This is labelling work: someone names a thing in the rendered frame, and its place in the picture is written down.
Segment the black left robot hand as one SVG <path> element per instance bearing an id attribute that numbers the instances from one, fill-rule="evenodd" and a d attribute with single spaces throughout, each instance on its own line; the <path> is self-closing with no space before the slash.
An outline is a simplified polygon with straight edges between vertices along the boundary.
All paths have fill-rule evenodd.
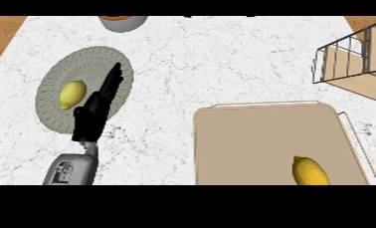
<path id="1" fill-rule="evenodd" d="M 86 104 L 74 109 L 76 128 L 73 141 L 96 142 L 105 129 L 110 110 L 124 80 L 121 64 L 116 63 L 101 89 L 92 93 Z"/>

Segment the beige rectangular tray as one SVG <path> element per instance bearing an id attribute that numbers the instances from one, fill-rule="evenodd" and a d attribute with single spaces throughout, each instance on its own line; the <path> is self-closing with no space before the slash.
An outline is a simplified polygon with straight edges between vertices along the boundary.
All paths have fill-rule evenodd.
<path id="1" fill-rule="evenodd" d="M 198 184 L 293 184 L 295 156 L 319 162 L 334 185 L 369 183 L 347 113 L 321 102 L 229 104 L 194 115 Z"/>

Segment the small yellow-green lemon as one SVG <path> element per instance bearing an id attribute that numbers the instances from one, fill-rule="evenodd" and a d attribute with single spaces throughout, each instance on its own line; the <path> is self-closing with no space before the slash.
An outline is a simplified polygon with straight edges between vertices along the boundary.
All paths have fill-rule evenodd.
<path id="1" fill-rule="evenodd" d="M 64 111 L 82 102 L 86 93 L 88 85 L 83 81 L 73 81 L 67 84 L 60 94 L 60 103 Z"/>

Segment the round grey woven placemat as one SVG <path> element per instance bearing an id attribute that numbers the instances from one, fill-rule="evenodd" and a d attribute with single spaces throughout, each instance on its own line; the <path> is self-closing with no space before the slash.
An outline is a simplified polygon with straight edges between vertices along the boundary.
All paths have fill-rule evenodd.
<path id="1" fill-rule="evenodd" d="M 127 102 L 135 82 L 135 70 L 124 53 L 111 47 L 93 46 L 76 51 L 52 67 L 37 90 L 36 113 L 42 124 L 54 132 L 74 133 L 74 109 L 64 111 L 60 103 L 60 94 L 65 85 L 71 81 L 86 83 L 88 94 L 79 103 L 80 107 L 92 93 L 101 89 L 116 63 L 121 64 L 124 80 L 111 105 L 108 118 L 113 118 Z"/>

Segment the grey bowl with orange inside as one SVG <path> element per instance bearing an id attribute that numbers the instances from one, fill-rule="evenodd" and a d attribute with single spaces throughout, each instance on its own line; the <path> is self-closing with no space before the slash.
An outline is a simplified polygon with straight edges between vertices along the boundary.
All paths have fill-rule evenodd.
<path id="1" fill-rule="evenodd" d="M 105 28 L 116 33 L 135 31 L 148 20 L 148 16 L 101 16 Z"/>

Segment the large yellow lemon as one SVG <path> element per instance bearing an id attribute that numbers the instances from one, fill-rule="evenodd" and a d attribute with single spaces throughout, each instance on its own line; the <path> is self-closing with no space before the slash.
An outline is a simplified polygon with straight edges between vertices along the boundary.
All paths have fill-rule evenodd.
<path id="1" fill-rule="evenodd" d="M 298 185 L 329 185 L 329 177 L 319 163 L 309 157 L 295 156 L 293 176 Z"/>

